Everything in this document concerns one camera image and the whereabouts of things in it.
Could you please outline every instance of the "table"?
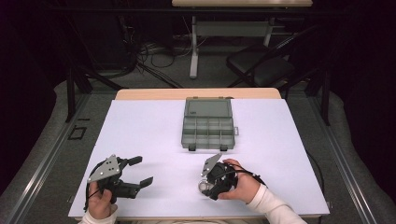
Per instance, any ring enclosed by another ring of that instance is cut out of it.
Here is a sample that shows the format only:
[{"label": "table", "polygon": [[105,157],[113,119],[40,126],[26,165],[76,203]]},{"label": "table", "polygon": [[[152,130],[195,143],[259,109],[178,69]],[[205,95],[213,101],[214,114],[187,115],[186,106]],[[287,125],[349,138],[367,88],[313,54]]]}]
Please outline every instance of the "table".
[{"label": "table", "polygon": [[235,88],[119,91],[69,216],[80,219],[84,215],[82,207],[89,173],[99,161],[116,154],[123,159],[143,157],[143,162],[123,170],[124,182],[138,183],[154,177],[152,185],[142,189],[136,199],[118,199],[120,220],[263,218],[263,214],[248,210],[242,202],[213,201],[198,191],[205,160],[219,151],[190,152],[181,146],[185,98],[192,96],[234,98],[233,119],[240,134],[235,137],[235,148],[223,152],[222,159],[237,159],[246,169],[261,175],[267,186],[290,203],[299,215],[329,214],[287,104],[279,92]]},{"label": "table", "polygon": [[[311,7],[311,0],[172,0],[174,7]],[[212,36],[265,36],[264,45],[268,46],[273,26],[268,21],[197,21],[192,16],[192,56],[190,78],[197,78],[198,35]]]}]

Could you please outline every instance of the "white sleeve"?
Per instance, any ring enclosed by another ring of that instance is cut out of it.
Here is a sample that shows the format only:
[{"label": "white sleeve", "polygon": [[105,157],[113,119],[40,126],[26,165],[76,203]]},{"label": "white sleeve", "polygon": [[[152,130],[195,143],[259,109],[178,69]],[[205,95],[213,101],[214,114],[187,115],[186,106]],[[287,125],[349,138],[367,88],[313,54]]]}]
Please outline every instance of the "white sleeve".
[{"label": "white sleeve", "polygon": [[261,184],[253,200],[247,205],[253,211],[264,213],[271,224],[302,224],[303,221],[286,202]]},{"label": "white sleeve", "polygon": [[78,224],[113,224],[116,222],[118,211],[117,206],[111,204],[111,216],[105,219],[95,219],[91,216],[90,211],[87,211]]}]

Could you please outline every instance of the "plastic organizer box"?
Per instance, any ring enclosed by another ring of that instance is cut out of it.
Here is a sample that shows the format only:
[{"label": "plastic organizer box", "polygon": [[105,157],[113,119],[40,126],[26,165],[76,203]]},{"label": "plastic organizer box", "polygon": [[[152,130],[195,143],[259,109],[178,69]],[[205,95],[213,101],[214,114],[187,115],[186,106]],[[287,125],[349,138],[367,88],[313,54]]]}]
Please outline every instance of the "plastic organizer box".
[{"label": "plastic organizer box", "polygon": [[227,151],[235,146],[230,99],[188,98],[184,110],[181,145]]}]

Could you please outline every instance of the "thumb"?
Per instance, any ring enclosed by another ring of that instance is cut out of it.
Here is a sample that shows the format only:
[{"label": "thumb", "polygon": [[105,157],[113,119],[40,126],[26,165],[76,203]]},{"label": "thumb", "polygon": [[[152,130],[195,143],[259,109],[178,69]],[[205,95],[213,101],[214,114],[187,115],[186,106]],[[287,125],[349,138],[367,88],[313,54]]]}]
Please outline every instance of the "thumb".
[{"label": "thumb", "polygon": [[218,195],[219,199],[222,200],[232,200],[232,199],[236,199],[236,194],[235,194],[235,190],[232,191],[228,191],[228,192],[222,192]]},{"label": "thumb", "polygon": [[105,190],[103,191],[101,201],[104,202],[104,203],[109,203],[110,200],[111,200],[111,196],[112,196],[111,191],[108,190],[108,189],[105,189]]}]

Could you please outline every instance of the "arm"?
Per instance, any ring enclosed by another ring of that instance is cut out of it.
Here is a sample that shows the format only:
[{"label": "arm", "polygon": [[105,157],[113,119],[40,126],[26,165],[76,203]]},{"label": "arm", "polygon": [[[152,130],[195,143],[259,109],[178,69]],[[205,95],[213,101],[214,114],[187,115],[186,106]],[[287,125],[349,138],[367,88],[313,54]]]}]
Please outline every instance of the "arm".
[{"label": "arm", "polygon": [[113,224],[117,219],[117,205],[111,204],[111,191],[105,189],[103,195],[99,191],[97,182],[90,184],[90,198],[88,211],[80,224]]},{"label": "arm", "polygon": [[[223,162],[233,164],[235,170],[242,169],[238,161],[228,159]],[[305,223],[287,203],[245,173],[238,173],[236,188],[219,194],[219,198],[241,200],[253,211],[265,214],[271,224]]]}]

